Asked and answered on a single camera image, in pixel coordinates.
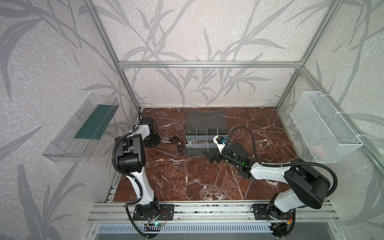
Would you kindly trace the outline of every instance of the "ventilation slot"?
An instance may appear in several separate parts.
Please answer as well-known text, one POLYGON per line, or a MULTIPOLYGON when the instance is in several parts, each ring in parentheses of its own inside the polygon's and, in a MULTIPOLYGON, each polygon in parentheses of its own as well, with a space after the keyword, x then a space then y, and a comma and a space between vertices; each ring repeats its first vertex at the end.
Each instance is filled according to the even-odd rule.
MULTIPOLYGON (((147 232, 145 223, 137 224, 144 233, 147 232)), ((160 233, 269 233, 270 223, 167 223, 164 227, 153 227, 149 229, 160 233)), ((102 233, 136 233, 130 223, 102 223, 99 227, 102 233)))

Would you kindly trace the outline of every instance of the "metal grille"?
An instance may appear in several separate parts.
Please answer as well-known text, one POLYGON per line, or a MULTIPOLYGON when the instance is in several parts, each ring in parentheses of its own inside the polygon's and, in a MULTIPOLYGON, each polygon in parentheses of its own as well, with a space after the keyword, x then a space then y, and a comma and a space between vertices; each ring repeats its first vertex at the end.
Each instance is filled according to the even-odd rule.
MULTIPOLYGON (((136 224, 143 233, 146 232, 144 223, 136 224)), ((269 233, 270 223, 167 223, 163 227, 151 227, 160 233, 269 233)), ((98 234, 101 233, 136 233, 131 223, 102 223, 98 234)))
POLYGON ((319 91, 303 92, 291 117, 316 162, 338 162, 362 146, 340 112, 319 91))

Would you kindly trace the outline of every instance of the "black mounting plate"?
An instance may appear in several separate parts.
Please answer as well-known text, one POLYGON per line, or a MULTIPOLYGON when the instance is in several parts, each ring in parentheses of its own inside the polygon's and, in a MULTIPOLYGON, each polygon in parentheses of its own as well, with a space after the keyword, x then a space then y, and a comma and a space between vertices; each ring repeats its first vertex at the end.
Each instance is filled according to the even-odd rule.
MULTIPOLYGON (((171 221, 173 220, 173 214, 175 210, 174 204, 160 204, 160 212, 166 212, 167 214, 162 213, 157 219, 158 220, 167 220, 171 221)), ((135 207, 135 212, 133 213, 132 219, 134 221, 148 221, 148 218, 144 216, 140 216, 140 213, 137 212, 137 207, 135 207)))
MULTIPOLYGON (((268 204, 252 204, 251 211, 255 215, 255 220, 276 220, 269 216, 268 204)), ((289 212, 285 212, 284 215, 279 216, 278 220, 289 220, 291 218, 291 214, 289 212)))

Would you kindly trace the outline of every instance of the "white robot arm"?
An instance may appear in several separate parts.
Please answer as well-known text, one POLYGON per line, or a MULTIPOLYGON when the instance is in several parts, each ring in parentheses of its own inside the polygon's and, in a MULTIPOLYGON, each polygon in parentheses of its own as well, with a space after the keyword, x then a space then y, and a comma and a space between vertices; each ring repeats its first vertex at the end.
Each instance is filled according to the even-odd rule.
POLYGON ((309 206, 315 209, 321 208, 324 198, 331 195, 337 187, 337 177, 327 166, 305 162, 295 159, 293 162, 283 164, 265 164, 257 159, 255 140, 252 131, 247 127, 237 127, 231 131, 227 139, 215 136, 218 152, 212 156, 211 163, 225 160, 238 168, 238 173, 247 179, 273 180, 289 184, 291 189, 274 196, 268 205, 268 213, 273 218, 284 215, 291 209, 301 206, 309 206), (253 150, 257 162, 251 162, 248 153, 241 144, 229 145, 230 136, 235 130, 244 128, 252 136, 253 150), (329 180, 312 166, 318 166, 328 170, 333 177, 333 185, 329 180))

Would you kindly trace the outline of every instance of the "white wire mesh basket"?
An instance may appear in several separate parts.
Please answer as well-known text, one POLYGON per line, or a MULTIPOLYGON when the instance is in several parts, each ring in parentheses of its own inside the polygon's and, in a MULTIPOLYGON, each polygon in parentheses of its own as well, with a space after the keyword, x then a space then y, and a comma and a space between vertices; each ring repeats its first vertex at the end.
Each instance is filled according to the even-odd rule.
POLYGON ((291 117, 318 163, 338 162, 362 146, 340 112, 319 91, 303 92, 291 117))

